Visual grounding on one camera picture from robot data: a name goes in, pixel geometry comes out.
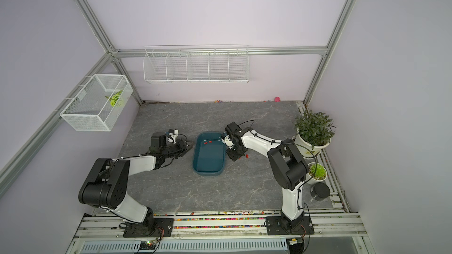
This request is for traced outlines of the teal plastic storage box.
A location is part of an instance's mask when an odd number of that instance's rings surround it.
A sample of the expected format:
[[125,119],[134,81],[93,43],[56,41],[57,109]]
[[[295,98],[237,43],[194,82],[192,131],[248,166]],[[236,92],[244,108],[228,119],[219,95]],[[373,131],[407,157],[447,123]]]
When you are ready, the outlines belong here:
[[201,176],[218,176],[225,167],[227,146],[221,132],[203,132],[195,143],[193,169]]

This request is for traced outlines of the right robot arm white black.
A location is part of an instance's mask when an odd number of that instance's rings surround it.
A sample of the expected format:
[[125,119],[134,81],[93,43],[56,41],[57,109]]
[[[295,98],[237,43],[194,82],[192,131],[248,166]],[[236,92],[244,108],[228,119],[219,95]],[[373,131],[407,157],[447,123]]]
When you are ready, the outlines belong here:
[[225,127],[222,136],[226,154],[237,161],[253,150],[266,156],[273,176],[282,189],[281,222],[286,228],[297,228],[304,221],[302,188],[307,182],[308,164],[291,139],[271,139],[254,129],[241,128],[235,122]]

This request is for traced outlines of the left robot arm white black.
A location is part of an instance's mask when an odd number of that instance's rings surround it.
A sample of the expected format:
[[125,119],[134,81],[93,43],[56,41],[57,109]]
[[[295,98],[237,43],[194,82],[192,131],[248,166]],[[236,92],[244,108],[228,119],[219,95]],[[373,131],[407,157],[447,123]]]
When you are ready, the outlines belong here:
[[151,140],[145,154],[117,159],[98,158],[78,194],[80,203],[112,212],[114,215],[135,224],[152,224],[151,208],[137,202],[128,194],[129,177],[142,172],[165,168],[184,156],[194,142],[181,134],[162,135]]

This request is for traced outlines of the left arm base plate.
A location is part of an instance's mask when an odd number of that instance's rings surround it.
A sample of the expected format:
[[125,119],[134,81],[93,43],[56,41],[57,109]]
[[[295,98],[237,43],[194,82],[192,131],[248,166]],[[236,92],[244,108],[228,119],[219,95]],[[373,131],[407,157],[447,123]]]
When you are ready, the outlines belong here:
[[162,238],[170,237],[173,231],[173,218],[153,218],[143,223],[123,222],[119,228],[125,238]]

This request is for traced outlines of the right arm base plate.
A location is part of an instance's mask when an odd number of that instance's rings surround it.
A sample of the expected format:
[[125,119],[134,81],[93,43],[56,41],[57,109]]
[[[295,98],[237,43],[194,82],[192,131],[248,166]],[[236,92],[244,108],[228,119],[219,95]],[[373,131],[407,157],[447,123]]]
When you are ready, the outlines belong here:
[[264,221],[267,235],[314,235],[315,230],[309,216],[303,215],[295,220],[285,216],[268,216]]

